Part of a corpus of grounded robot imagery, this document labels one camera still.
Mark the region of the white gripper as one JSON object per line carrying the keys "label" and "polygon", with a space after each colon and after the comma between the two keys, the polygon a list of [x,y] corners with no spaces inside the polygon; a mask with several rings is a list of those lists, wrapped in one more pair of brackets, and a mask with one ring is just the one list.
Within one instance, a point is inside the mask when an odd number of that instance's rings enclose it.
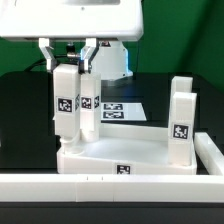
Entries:
{"label": "white gripper", "polygon": [[0,0],[0,37],[39,39],[46,69],[56,66],[50,39],[83,40],[79,73],[90,73],[99,39],[137,41],[144,33],[141,0]]}

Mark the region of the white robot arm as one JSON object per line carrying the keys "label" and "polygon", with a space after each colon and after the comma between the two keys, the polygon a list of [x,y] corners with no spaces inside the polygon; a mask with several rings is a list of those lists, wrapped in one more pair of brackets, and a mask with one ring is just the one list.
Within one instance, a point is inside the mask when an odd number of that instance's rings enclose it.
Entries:
{"label": "white robot arm", "polygon": [[104,81],[130,77],[125,42],[144,33],[141,0],[0,0],[0,37],[37,41],[49,71],[56,67],[52,44],[83,41],[71,56]]}

